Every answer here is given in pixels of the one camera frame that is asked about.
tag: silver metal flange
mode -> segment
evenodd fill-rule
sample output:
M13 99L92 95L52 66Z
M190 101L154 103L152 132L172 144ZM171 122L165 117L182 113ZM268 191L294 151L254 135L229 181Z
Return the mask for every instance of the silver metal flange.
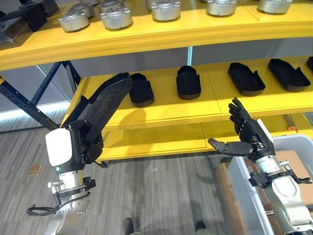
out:
M133 23L131 11L128 8L110 8L101 13L101 20L107 29L121 29Z
M208 0L206 12L213 16L229 16L235 14L237 0Z
M171 21L180 17L180 1L159 0L151 6L152 18L156 21Z
M105 13L110 8L125 8L122 0L103 0L99 7L100 13Z
M78 3L73 5L69 11L82 11L85 12L86 16L88 18L94 16L94 8L92 5L90 4L86 4L86 3Z
M260 0L258 10L270 14L286 14L292 0Z
M82 11L70 11L59 19L60 25L65 32L73 32L89 25L89 20Z
M146 8L151 10L152 4L157 3L159 0L146 0Z
M91 5L97 5L100 3L101 0L79 0L81 3L87 3Z

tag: yellow shelving unit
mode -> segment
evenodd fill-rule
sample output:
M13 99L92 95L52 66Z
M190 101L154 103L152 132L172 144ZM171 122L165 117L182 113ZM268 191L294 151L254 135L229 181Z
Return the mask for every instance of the yellow shelving unit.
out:
M305 134L313 138L313 129L302 114L293 114L298 129L288 131L282 115L262 117L262 121L274 136ZM98 162L136 157L151 157L166 154L211 151L208 138L219 141L238 141L233 123L229 120L152 127L132 130L117 130L102 133L104 149Z
M230 63L194 66L201 78L201 95L194 100L182 100L177 95L178 68L141 71L150 81L155 102L146 108L132 105L129 95L121 103L105 131L163 127L229 119L228 104L238 97L253 117L309 112L313 110L313 74L307 68L307 57L284 58L293 66L300 66L311 81L302 92L284 90L267 68L269 59L241 61L257 70L265 83L265 90L255 97L242 96L228 75ZM84 78L73 97L65 119L80 100L89 98L112 75Z
M257 1L243 0L236 13L229 17L209 16L205 13L205 3L181 0L180 19L169 23L154 22L143 0L124 2L132 10L134 24L120 31L106 30L95 7L96 16L88 28L65 33L58 19L72 4L61 5L61 11L22 46L0 51L0 69L139 51L313 35L313 10L308 0L293 1L285 15L260 13L256 10Z
M283 58L294 67L301 67L311 85L298 93L285 91L267 68L269 59L241 61L257 70L266 85L257 96L242 96L228 75L228 63L194 66L201 78L201 95L182 100L177 95L178 68L141 71L150 80L155 102L136 108L130 97L122 101L102 132L105 147L98 161L213 150L208 138L236 141L228 104L238 97L255 118L262 117L275 136L296 134L288 131L282 114L313 110L313 73L307 57ZM80 83L64 119L72 112L81 95L89 98L112 75L87 77ZM302 114L293 114L298 133L313 138L313 129Z

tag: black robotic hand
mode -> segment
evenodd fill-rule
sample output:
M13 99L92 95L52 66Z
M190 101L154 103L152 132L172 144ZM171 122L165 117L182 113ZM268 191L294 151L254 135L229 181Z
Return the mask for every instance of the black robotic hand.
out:
M252 119L242 103L234 98L229 106L230 120L241 142L219 142L210 138L209 144L217 151L230 156L245 156L255 161L261 157L275 155L274 145L259 123Z

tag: blue metal frame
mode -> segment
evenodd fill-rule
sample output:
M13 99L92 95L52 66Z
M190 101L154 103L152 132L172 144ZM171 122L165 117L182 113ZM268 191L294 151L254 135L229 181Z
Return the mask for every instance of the blue metal frame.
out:
M20 109L24 110L28 115L34 118L41 125L45 126L49 130L54 130L59 128L59 126L53 122L48 116L42 113L36 105L45 93L49 83L51 82L53 76L59 69L60 65L63 65L69 74L69 78L73 80L73 83L79 84L81 77L77 73L76 69L70 61L56 62L49 73L37 89L35 95L29 101L21 93L19 93L14 87L12 87L7 81L0 84L0 93L7 97L11 102L17 105Z

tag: black cable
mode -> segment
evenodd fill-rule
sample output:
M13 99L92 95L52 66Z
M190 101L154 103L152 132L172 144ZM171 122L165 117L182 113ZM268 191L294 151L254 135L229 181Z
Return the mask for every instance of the black cable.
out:
M61 209L63 206L65 206L66 204L68 203L71 203L71 202L74 202L74 201L77 201L77 200L80 200L84 197L88 197L90 195L90 192L87 192L86 195L84 196L81 196L81 197L78 197L78 198L74 198L72 200L69 200L67 202L65 202L64 204L62 205L57 205L55 207L36 207L35 204L33 204L32 207L28 208L26 213L30 216L46 216L46 215L50 215L50 214L55 214L59 209ZM34 211L45 211L43 213L36 213Z

